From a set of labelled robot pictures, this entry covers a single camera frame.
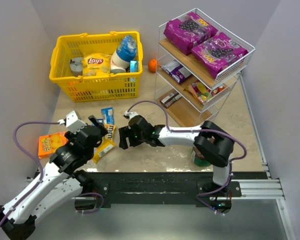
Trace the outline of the small yellow M&M's bag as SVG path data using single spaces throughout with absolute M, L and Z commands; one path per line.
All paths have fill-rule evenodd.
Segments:
M 112 140 L 114 139 L 114 134 L 115 134 L 115 130 L 116 130 L 116 125 L 106 123 L 106 124 L 104 125 L 104 127 L 105 127 L 106 130 L 107 130 L 107 134 L 104 136 L 105 139 L 108 139 L 108 140 L 112 141 Z

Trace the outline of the blue small snack packet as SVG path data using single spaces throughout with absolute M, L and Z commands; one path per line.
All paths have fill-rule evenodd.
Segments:
M 102 119 L 104 124 L 115 124 L 114 119 L 114 110 L 112 107 L 102 108 L 101 109 Z

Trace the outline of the brown chocolate bar wrapper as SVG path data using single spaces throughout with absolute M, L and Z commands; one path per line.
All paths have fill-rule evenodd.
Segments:
M 174 104 L 177 100 L 181 99 L 182 95 L 177 91 L 172 91 L 167 96 L 160 100 L 160 103 L 164 108 L 168 109 L 172 104 Z

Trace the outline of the dark purple candy bag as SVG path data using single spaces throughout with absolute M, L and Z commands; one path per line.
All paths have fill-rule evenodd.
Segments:
M 168 63 L 161 65 L 160 68 L 178 84 L 182 84 L 192 76 L 191 72 L 177 60 L 169 61 Z

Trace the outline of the Fox's fruits candy bag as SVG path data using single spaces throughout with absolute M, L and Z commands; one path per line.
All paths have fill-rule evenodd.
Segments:
M 226 88 L 225 85 L 221 85 L 213 90 L 209 89 L 201 81 L 196 80 L 190 83 L 185 90 L 190 93 L 202 106 L 212 99 L 215 95 L 222 92 Z

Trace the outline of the purple grape candy bag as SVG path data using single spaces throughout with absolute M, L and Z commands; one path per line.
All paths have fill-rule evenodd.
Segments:
M 195 12 L 189 12 L 183 20 L 168 21 L 163 34 L 186 56 L 192 49 L 217 34 L 218 30 Z
M 193 47 L 191 53 L 215 79 L 218 73 L 245 56 L 248 50 L 224 32 L 218 32 L 215 36 Z

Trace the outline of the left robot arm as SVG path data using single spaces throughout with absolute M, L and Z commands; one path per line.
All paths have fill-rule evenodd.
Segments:
M 26 240 L 36 223 L 66 200 L 79 196 L 92 180 L 79 168 L 90 161 L 108 133 L 93 115 L 85 123 L 75 111 L 57 124 L 65 125 L 66 143 L 57 148 L 40 173 L 16 197 L 0 205 L 0 229 L 10 240 Z

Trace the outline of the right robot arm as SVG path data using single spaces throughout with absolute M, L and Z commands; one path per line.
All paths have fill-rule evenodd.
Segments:
M 164 124 L 151 125 L 139 114 L 128 119 L 126 130 L 131 147 L 142 143 L 152 147 L 195 147 L 213 165 L 212 182 L 220 187 L 229 183 L 229 158 L 234 150 L 235 139 L 212 121 L 206 120 L 192 127 L 169 127 Z

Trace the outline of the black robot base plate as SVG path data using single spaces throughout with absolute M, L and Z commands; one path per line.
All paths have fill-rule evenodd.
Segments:
M 90 173 L 91 190 L 103 196 L 74 199 L 77 210 L 112 205 L 195 205 L 198 194 L 211 191 L 210 172 L 99 172 Z

